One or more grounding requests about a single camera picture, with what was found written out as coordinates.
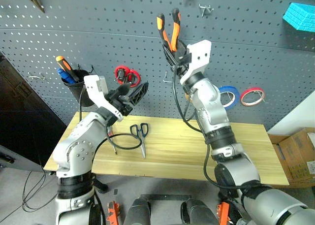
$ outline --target tool holder cup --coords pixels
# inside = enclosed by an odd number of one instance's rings
[[[61,80],[63,81],[64,85],[69,88],[69,90],[72,92],[75,99],[79,102],[80,100],[80,94],[84,86],[84,77],[88,76],[89,73],[85,70],[73,70],[74,73],[79,77],[79,82],[75,84],[69,84],[67,83],[63,78]],[[90,107],[94,104],[92,100],[90,100],[88,92],[85,90],[82,93],[82,99],[81,99],[81,105],[83,107]]]

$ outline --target gray pegboard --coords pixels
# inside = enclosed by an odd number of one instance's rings
[[[1,0],[0,49],[66,124],[78,104],[56,73],[57,55],[88,71],[92,64],[110,89],[118,86],[113,75],[117,65],[138,70],[150,85],[132,114],[179,118],[171,84],[162,82],[169,67],[156,29],[156,14],[164,12],[166,29],[172,32],[168,12],[177,6],[184,42],[213,42],[205,75],[215,85],[234,85],[240,92],[258,86],[266,92],[266,102],[228,110],[230,120],[263,123],[269,129],[314,90],[314,34],[296,31],[282,20],[291,1],[314,4],[314,0],[185,0],[184,4],[182,0],[41,0],[43,14],[28,0]],[[199,3],[210,3],[215,10],[202,18]],[[46,80],[30,80],[28,72],[41,72]],[[184,108],[179,84],[177,89]],[[83,109],[93,111],[95,106]]]

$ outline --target wooden tabletop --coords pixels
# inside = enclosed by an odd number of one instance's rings
[[[70,135],[79,122],[78,112],[74,115],[60,141]],[[117,149],[105,142],[97,151],[92,172],[97,174],[116,174],[129,176],[147,176],[159,178],[179,178],[206,180],[202,165],[206,155],[206,145],[202,134],[191,130],[181,119],[127,116],[122,122],[113,125],[113,133],[129,133],[133,124],[148,123],[149,134],[145,138],[146,158],[142,158],[140,148],[135,150]],[[270,142],[263,125],[231,123],[236,140],[240,142],[254,164],[261,182],[271,185],[289,185],[282,166]],[[119,145],[136,145],[135,139],[129,136],[115,137]],[[214,177],[216,162],[208,161],[207,171]],[[52,155],[45,170],[56,171],[57,164]]]

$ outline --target black-handled scissors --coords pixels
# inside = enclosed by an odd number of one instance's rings
[[[140,146],[142,157],[145,159],[146,157],[146,146],[144,143],[144,138],[149,133],[149,125],[147,123],[141,123],[140,127],[137,124],[130,126],[130,132],[133,135],[138,136],[142,140],[142,144]]]

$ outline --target gray floor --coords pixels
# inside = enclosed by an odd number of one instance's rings
[[[0,171],[0,221],[11,211],[22,203],[22,191],[28,171],[5,168]],[[30,184],[33,185],[41,177],[42,173],[33,173]],[[201,199],[213,212],[219,202],[217,198],[218,189],[210,183],[193,180],[174,180],[144,177],[126,177],[101,175],[97,177],[100,181],[107,183],[111,191],[101,194],[105,210],[107,202],[116,201],[120,203],[122,220],[134,199],[141,194],[176,194],[190,195],[193,198]],[[56,176],[47,176],[45,187],[30,201],[30,206],[40,206],[48,201],[57,191]],[[315,208],[315,197],[312,189],[286,189],[287,193],[301,200],[308,206]],[[179,224],[180,205],[182,201],[151,201],[152,225]],[[27,213],[19,208],[10,217],[4,220],[1,225],[53,225],[55,224],[55,203],[51,202],[46,207],[34,213]]]

